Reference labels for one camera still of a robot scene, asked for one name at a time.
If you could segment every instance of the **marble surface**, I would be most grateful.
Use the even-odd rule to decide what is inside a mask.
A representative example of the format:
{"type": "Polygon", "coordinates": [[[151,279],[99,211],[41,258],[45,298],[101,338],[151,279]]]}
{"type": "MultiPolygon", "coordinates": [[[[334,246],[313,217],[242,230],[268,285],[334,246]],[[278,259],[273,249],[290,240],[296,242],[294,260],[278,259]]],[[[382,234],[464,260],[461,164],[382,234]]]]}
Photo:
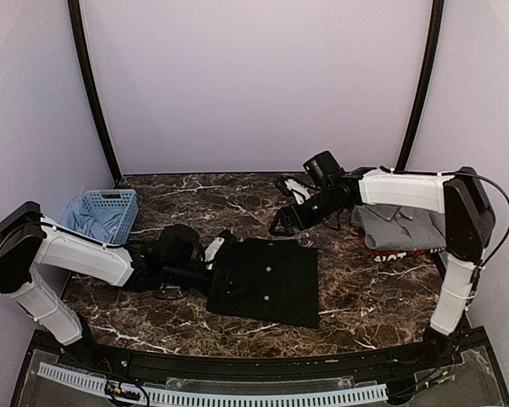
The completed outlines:
{"type": "MultiPolygon", "coordinates": [[[[130,242],[150,242],[174,223],[199,231],[204,245],[227,228],[239,238],[271,238],[267,229],[276,210],[291,203],[273,186],[277,177],[125,177],[118,187],[136,189],[140,205],[130,242]]],[[[422,339],[441,285],[428,256],[376,263],[347,226],[342,231],[316,226],[296,238],[319,248],[318,329],[211,314],[195,291],[129,293],[84,276],[72,276],[64,300],[87,318],[100,343],[167,354],[314,356],[422,339]]]]}

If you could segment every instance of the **robotic arm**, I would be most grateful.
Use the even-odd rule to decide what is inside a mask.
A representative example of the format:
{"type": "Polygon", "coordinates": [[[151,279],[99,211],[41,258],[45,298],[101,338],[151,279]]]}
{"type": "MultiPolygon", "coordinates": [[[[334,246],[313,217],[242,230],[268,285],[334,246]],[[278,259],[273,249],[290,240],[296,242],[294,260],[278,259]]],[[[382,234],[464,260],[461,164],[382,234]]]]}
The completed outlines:
{"type": "MultiPolygon", "coordinates": [[[[313,196],[292,177],[277,187],[297,203],[277,211],[273,235],[292,236],[322,223],[332,213],[361,204],[395,204],[445,214],[447,263],[439,302],[430,326],[436,335],[455,331],[471,300],[484,250],[495,225],[494,211],[475,171],[401,174],[362,167],[345,172],[329,152],[304,164],[319,190],[313,196]]],[[[182,225],[163,230],[158,241],[144,248],[109,246],[64,229],[44,216],[37,203],[28,202],[0,223],[0,293],[14,298],[35,321],[63,345],[83,337],[78,315],[49,288],[37,265],[54,265],[131,291],[159,290],[171,282],[208,293],[218,255],[234,241],[224,231],[206,249],[199,234],[182,225]],[[193,259],[193,252],[198,258],[193,259]]]]}
{"type": "Polygon", "coordinates": [[[474,296],[495,225],[494,211],[474,169],[463,167],[444,175],[367,167],[345,172],[328,151],[307,161],[304,168],[320,192],[310,196],[297,180],[278,180],[277,188],[294,196],[297,203],[277,211],[270,227],[273,235],[292,236],[294,228],[318,225],[354,205],[393,204],[445,214],[446,273],[430,326],[449,336],[474,296]]]}
{"type": "Polygon", "coordinates": [[[136,292],[159,290],[171,282],[207,293],[211,260],[233,240],[224,231],[203,252],[195,230],[174,225],[141,250],[108,246],[59,226],[42,215],[37,203],[27,202],[0,223],[0,293],[15,299],[60,343],[71,345],[87,332],[42,279],[37,265],[62,267],[136,292]],[[202,259],[192,259],[194,249],[202,259]]]}

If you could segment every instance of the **plastic basket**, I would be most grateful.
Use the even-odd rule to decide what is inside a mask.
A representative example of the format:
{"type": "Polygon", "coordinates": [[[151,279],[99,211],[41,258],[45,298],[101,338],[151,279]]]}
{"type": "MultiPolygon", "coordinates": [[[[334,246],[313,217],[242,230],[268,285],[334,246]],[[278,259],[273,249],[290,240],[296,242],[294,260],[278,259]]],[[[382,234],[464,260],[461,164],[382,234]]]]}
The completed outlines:
{"type": "Polygon", "coordinates": [[[109,189],[86,191],[82,195],[83,206],[92,215],[94,210],[123,209],[119,227],[111,237],[109,244],[125,244],[134,225],[139,207],[137,194],[133,189],[109,189]]]}

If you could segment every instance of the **lavender wall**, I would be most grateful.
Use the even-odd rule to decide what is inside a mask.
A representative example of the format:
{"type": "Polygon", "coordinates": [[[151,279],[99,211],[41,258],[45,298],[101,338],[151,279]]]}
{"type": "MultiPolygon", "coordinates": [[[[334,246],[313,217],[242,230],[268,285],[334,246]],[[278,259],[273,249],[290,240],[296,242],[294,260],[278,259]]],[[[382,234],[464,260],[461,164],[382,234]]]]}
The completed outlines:
{"type": "Polygon", "coordinates": [[[84,0],[124,173],[393,164],[429,0],[84,0]]]}
{"type": "MultiPolygon", "coordinates": [[[[29,199],[56,217],[75,195],[110,185],[66,1],[0,0],[0,220],[29,199]]],[[[66,273],[47,277],[60,289],[66,273]]],[[[33,329],[0,296],[0,406],[9,405],[33,329]]]]}
{"type": "MultiPolygon", "coordinates": [[[[445,2],[412,170],[469,164],[509,193],[509,0],[445,2]]],[[[505,202],[489,190],[500,238],[505,202]]],[[[470,320],[484,325],[509,386],[509,242],[488,265],[470,320]]]]}

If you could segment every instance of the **black metal pole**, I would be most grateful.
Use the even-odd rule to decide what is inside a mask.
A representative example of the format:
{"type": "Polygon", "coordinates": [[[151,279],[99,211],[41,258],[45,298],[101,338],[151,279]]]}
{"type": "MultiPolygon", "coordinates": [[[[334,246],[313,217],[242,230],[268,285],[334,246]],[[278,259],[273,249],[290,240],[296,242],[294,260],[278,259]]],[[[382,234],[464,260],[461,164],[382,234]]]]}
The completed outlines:
{"type": "Polygon", "coordinates": [[[98,92],[96,90],[96,83],[94,82],[94,75],[92,74],[91,61],[88,56],[87,40],[85,38],[85,31],[83,30],[83,20],[81,18],[81,7],[79,0],[68,0],[68,7],[70,8],[70,21],[71,29],[74,34],[74,41],[76,43],[77,58],[79,59],[79,66],[81,68],[81,75],[83,82],[85,82],[85,91],[89,105],[91,106],[92,117],[94,124],[102,144],[105,159],[108,162],[109,170],[115,183],[122,177],[113,151],[111,139],[109,138],[108,128],[105,125],[103,118],[102,106],[98,99],[98,92]]]}
{"type": "Polygon", "coordinates": [[[428,94],[428,86],[430,84],[430,77],[432,76],[433,61],[435,60],[435,52],[438,47],[439,30],[441,28],[441,20],[443,18],[443,5],[445,0],[433,0],[432,15],[430,17],[430,26],[428,28],[428,39],[426,40],[426,49],[424,51],[424,59],[422,61],[421,75],[418,80],[417,94],[415,95],[415,102],[413,102],[413,109],[409,124],[407,125],[406,136],[401,146],[400,157],[396,164],[397,170],[404,170],[407,165],[407,160],[411,155],[415,136],[417,135],[418,124],[421,121],[422,109],[428,94]]]}

